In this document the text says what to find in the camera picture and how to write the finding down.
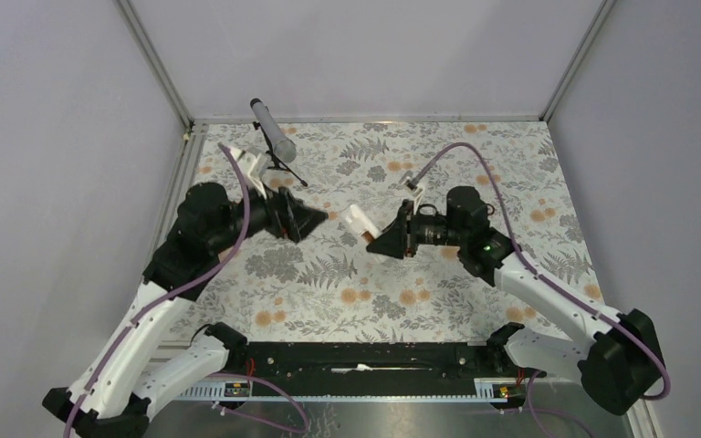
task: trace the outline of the metal cylinder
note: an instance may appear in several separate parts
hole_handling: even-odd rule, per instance
[[[265,135],[270,139],[276,157],[282,162],[293,162],[297,158],[297,146],[280,130],[265,104],[259,99],[252,99],[251,110],[254,111],[254,116]]]

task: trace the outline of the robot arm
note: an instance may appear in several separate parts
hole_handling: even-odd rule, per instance
[[[262,156],[235,149],[231,152],[253,186],[248,193],[247,237],[264,230],[298,243],[328,218],[326,213],[295,199],[287,188],[275,192],[262,184],[258,179],[264,164]],[[84,374],[68,388],[49,391],[42,403],[45,408],[66,421],[74,403],[85,395],[73,422],[77,434],[140,436],[149,420],[175,395],[222,369],[230,344],[237,339],[225,339],[209,329],[187,351],[141,377],[163,335],[197,300],[210,278],[163,301],[138,323],[132,321],[144,306],[217,266],[218,254],[231,247],[240,235],[243,216],[243,205],[230,202],[223,186],[206,182],[190,188],[165,242],[143,272],[136,298],[117,330]],[[114,343],[119,346],[107,354]],[[101,362],[105,363],[102,372],[92,389],[86,391],[85,386]]]
[[[430,204],[416,207],[407,200],[393,222],[380,232],[356,206],[343,219],[368,243],[367,251],[377,255],[403,259],[415,256],[418,245],[459,246],[458,259],[472,276],[525,301],[570,337],[553,338],[510,323],[497,330],[488,345],[498,346],[521,368],[544,370],[579,382],[608,412],[625,413],[659,380],[659,370],[616,328],[555,293],[539,276],[570,291],[581,303],[633,333],[661,360],[654,324],[638,310],[624,315],[582,297],[530,255],[520,253],[537,271],[534,275],[515,253],[509,237],[490,226],[487,217],[492,209],[476,189],[459,186],[447,194],[444,215]]]

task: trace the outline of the white wall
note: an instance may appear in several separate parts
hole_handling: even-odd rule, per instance
[[[133,0],[196,118],[538,115],[601,0]]]
[[[701,436],[701,4],[619,2],[550,129],[605,295],[656,324],[664,436]]]
[[[0,437],[41,407],[135,292],[182,128],[112,1],[0,0]]]

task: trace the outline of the white bracket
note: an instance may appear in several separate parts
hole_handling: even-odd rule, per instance
[[[222,142],[218,142],[220,148],[224,148]],[[237,148],[228,148],[237,162],[240,171],[246,177],[246,182],[253,186],[262,196],[265,196],[265,185],[262,182],[262,173],[269,162],[269,158],[264,153],[258,151],[244,151]]]

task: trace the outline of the floral tablecloth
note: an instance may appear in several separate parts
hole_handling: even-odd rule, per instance
[[[330,212],[328,222],[294,245],[264,233],[247,240],[230,265],[170,330],[185,343],[208,322],[224,321],[252,340],[467,341],[484,340],[508,321],[562,336],[534,308],[471,277],[457,248],[422,245],[413,259],[378,262],[338,220],[358,204],[380,228],[395,216],[406,192],[404,172],[417,172],[447,144],[468,141],[487,158],[500,184],[523,248],[548,270],[593,299],[601,299],[587,248],[547,125],[520,123],[310,123],[281,126],[298,145],[285,172],[268,171],[270,187],[287,186],[308,204]],[[250,124],[209,127],[195,182],[240,190],[218,142],[267,149]],[[445,195],[473,184],[497,205],[474,155],[456,149],[424,179],[425,202],[444,212]],[[501,215],[491,217],[502,229]]]

